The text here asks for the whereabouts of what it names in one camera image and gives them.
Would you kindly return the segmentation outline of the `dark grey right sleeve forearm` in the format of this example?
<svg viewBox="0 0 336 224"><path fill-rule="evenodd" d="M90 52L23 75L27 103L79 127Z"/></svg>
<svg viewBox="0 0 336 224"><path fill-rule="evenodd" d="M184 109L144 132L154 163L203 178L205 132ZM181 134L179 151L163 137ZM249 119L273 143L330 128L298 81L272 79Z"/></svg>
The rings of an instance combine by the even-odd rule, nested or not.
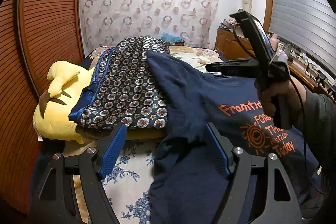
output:
<svg viewBox="0 0 336 224"><path fill-rule="evenodd" d="M328 165L335 151L335 104L325 95L307 91L297 128L322 165Z"/></svg>

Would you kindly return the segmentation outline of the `person's right hand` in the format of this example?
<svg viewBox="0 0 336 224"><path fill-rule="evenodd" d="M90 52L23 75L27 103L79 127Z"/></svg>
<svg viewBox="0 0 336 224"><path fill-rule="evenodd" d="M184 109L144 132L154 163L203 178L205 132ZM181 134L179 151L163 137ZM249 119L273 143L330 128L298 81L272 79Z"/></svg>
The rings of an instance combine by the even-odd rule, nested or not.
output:
<svg viewBox="0 0 336 224"><path fill-rule="evenodd" d="M290 113L300 111L307 98L306 88L293 76L286 82L272 84L268 89L262 90L257 80L255 80L254 86L257 89L257 96L264 113L272 118L277 110L276 105L272 102L273 97L281 97Z"/></svg>

